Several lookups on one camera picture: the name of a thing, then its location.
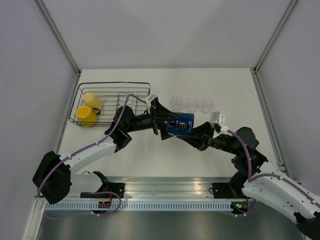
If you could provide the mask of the blue mug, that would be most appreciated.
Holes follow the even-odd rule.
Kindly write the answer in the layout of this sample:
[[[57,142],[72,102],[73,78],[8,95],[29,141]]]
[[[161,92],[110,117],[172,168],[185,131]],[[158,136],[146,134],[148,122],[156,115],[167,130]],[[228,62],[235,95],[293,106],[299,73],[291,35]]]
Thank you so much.
[[[170,136],[188,136],[194,127],[195,115],[193,113],[176,113],[179,118],[167,122],[167,133]]]

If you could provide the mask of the clear glass cup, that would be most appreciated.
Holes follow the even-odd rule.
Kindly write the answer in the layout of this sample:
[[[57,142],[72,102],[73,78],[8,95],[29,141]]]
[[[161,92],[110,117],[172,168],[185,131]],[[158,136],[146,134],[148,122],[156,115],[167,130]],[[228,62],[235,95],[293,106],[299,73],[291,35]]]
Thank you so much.
[[[179,113],[183,109],[183,100],[180,97],[173,97],[170,101],[171,110],[175,113]]]
[[[210,99],[204,99],[201,102],[200,105],[200,111],[204,114],[204,115],[208,115],[212,112],[214,107],[214,103],[212,100]]]
[[[199,107],[199,104],[198,104],[198,101],[195,99],[195,98],[189,98],[186,100],[185,102],[185,105],[186,105],[186,111],[188,113],[196,113],[198,111],[198,107]]]

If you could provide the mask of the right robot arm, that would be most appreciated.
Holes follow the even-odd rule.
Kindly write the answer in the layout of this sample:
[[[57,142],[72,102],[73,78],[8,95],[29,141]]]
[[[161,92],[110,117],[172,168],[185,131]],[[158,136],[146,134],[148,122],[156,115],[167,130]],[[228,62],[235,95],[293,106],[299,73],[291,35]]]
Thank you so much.
[[[212,147],[235,155],[231,162],[237,172],[228,182],[231,196],[257,200],[290,219],[306,237],[320,238],[319,195],[292,180],[261,154],[251,128],[242,127],[234,132],[209,122],[195,128],[179,123],[178,127],[183,132],[178,138],[199,151]]]

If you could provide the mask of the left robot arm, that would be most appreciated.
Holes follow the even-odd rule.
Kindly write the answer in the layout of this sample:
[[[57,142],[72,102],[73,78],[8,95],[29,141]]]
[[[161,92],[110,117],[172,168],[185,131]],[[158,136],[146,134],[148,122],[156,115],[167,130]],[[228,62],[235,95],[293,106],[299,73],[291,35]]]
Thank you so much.
[[[144,101],[149,107],[146,113],[135,115],[132,108],[120,107],[110,125],[100,137],[67,153],[47,152],[33,178],[37,197],[56,204],[69,195],[94,194],[104,198],[109,193],[108,179],[100,172],[79,174],[78,172],[96,160],[113,155],[125,148],[132,140],[130,132],[152,129],[158,134],[159,124],[179,118],[159,103],[158,97],[149,96]]]

